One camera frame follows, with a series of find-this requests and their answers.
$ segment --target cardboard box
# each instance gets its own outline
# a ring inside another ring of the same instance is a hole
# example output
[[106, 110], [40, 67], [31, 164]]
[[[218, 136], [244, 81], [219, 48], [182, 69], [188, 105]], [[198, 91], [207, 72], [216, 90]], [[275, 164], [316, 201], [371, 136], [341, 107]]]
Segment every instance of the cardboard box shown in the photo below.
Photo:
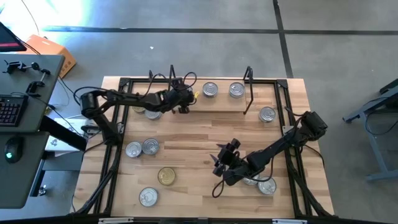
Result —
[[[44, 55], [63, 55], [65, 61], [63, 62], [61, 72], [59, 76], [63, 78], [67, 72], [76, 64], [76, 60], [72, 57], [69, 51], [62, 45], [59, 45], [46, 38], [39, 37], [32, 34], [26, 41], [27, 44], [36, 49], [40, 54]], [[25, 52], [18, 52], [19, 54], [35, 54], [31, 49], [27, 49]]]

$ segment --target metal can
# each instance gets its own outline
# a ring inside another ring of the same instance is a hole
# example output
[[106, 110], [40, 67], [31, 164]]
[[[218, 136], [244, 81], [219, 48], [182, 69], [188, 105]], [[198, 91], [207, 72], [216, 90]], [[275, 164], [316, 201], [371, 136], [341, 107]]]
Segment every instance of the metal can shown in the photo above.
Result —
[[[261, 177], [260, 180], [266, 180], [268, 178], [269, 177]], [[263, 193], [264, 195], [273, 195], [276, 191], [276, 182], [271, 177], [266, 182], [259, 182], [258, 187], [259, 187], [259, 190], [261, 191], [261, 193]]]
[[131, 158], [137, 158], [142, 154], [141, 143], [137, 141], [130, 142], [126, 146], [126, 154]]
[[132, 109], [133, 109], [137, 114], [143, 114], [143, 113], [145, 113], [145, 108], [140, 107], [140, 106], [133, 106]]
[[154, 138], [149, 138], [142, 144], [142, 151], [148, 155], [154, 155], [159, 150], [159, 142]]
[[213, 98], [218, 93], [218, 86], [215, 83], [207, 82], [203, 85], [203, 94], [205, 97]]
[[240, 98], [244, 95], [244, 85], [239, 82], [234, 82], [229, 86], [229, 95], [233, 98]]
[[146, 187], [139, 193], [139, 202], [145, 207], [152, 207], [156, 204], [159, 194], [152, 187]]
[[270, 108], [269, 106], [264, 107], [260, 110], [259, 118], [262, 122], [271, 122], [275, 118], [275, 111], [274, 109]]
[[157, 180], [163, 185], [171, 185], [175, 180], [175, 172], [170, 167], [161, 168]]
[[[255, 175], [255, 176], [252, 177], [252, 178], [258, 180], [258, 179], [260, 178], [260, 174], [257, 174], [257, 175]], [[251, 179], [247, 179], [247, 178], [244, 178], [244, 179], [243, 179], [243, 182], [244, 182], [245, 184], [247, 184], [247, 185], [256, 185], [256, 184], [258, 183], [258, 182], [255, 181], [255, 180], [251, 180]]]
[[149, 111], [149, 110], [145, 110], [145, 117], [147, 117], [148, 119], [151, 119], [153, 121], [159, 119], [162, 116], [161, 112], [153, 112], [153, 111]]

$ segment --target wooden tabletop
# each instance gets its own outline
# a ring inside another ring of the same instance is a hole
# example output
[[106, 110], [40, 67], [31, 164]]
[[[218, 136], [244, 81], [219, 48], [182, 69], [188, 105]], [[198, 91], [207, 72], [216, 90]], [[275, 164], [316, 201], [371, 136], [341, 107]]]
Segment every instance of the wooden tabletop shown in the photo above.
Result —
[[[104, 77], [102, 87], [117, 89], [119, 78]], [[293, 111], [303, 113], [310, 110], [304, 80], [288, 79], [288, 84]], [[151, 91], [164, 88], [164, 84], [155, 83]], [[144, 93], [146, 89], [146, 83], [133, 86], [133, 92]], [[253, 91], [254, 101], [246, 115], [242, 112], [189, 114], [167, 112], [158, 121], [151, 121], [144, 115], [129, 110], [111, 215], [114, 217], [294, 217], [283, 153], [278, 154], [274, 161], [273, 178], [277, 183], [277, 190], [273, 197], [264, 196], [256, 186], [245, 185], [241, 181], [234, 186], [225, 185], [221, 197], [211, 196], [213, 187], [221, 180], [212, 174], [214, 163], [210, 157], [210, 154], [216, 156], [219, 152], [217, 143], [226, 144], [232, 138], [236, 138], [241, 141], [239, 148], [241, 156], [245, 156], [249, 152], [264, 149], [281, 137], [278, 117], [271, 123], [263, 123], [258, 118], [258, 112], [264, 106], [270, 106], [277, 112], [273, 86], [257, 84], [253, 86]], [[280, 92], [284, 103], [283, 92]], [[247, 102], [250, 100], [249, 97], [250, 91], [246, 85]], [[106, 112], [109, 120], [112, 113], [112, 109]], [[286, 111], [284, 117], [288, 123]], [[138, 159], [126, 155], [124, 152], [126, 144], [131, 141], [142, 142], [147, 138], [156, 138], [160, 142], [160, 150], [156, 155], [142, 155]], [[89, 141], [87, 147], [101, 141], [102, 138], [98, 135]], [[308, 145], [319, 150], [317, 142], [309, 142]], [[84, 204], [98, 185], [104, 150], [105, 146], [100, 146], [84, 156], [75, 190], [76, 209]], [[325, 210], [333, 213], [322, 160], [308, 149], [304, 149], [302, 158], [308, 188]], [[177, 178], [171, 186], [164, 186], [157, 180], [158, 171], [163, 167], [172, 167], [176, 173]], [[269, 172], [270, 166], [266, 167], [261, 175], [268, 175]], [[159, 200], [154, 207], [143, 207], [139, 202], [139, 193], [145, 187], [153, 187], [159, 192]], [[104, 192], [101, 210], [106, 204], [108, 187]], [[301, 191], [297, 192], [300, 208], [304, 211]]]

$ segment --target gray floor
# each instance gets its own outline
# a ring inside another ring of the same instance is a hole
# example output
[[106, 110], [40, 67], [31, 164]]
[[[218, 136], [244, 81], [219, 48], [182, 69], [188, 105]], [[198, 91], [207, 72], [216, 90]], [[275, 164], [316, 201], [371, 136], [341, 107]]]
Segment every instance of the gray floor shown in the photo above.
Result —
[[[40, 26], [277, 28], [272, 0], [25, 1]], [[398, 30], [398, 2], [393, 0], [279, 0], [279, 6], [285, 29]], [[23, 36], [27, 29], [18, 28], [23, 24], [15, 19], [14, 7], [6, 6], [0, 19]], [[30, 21], [26, 14], [17, 16]], [[29, 29], [35, 32], [34, 26]], [[241, 76], [250, 65], [256, 77], [286, 77], [278, 34], [41, 34], [77, 59], [65, 77], [72, 89], [100, 86], [104, 75], [146, 75], [149, 69], [167, 73], [171, 63], [178, 74]], [[345, 124], [341, 117], [397, 78], [398, 35], [286, 35], [286, 40], [294, 77], [305, 79], [312, 110], [329, 125], [320, 147], [335, 213], [397, 223], [398, 180], [365, 181], [365, 175], [378, 172], [368, 137], [358, 121]], [[67, 102], [60, 86], [51, 102]], [[59, 111], [79, 113], [72, 101]], [[54, 184], [51, 195], [30, 198], [22, 210], [0, 210], [0, 219], [68, 213], [77, 174], [52, 172], [45, 178], [47, 185]]]

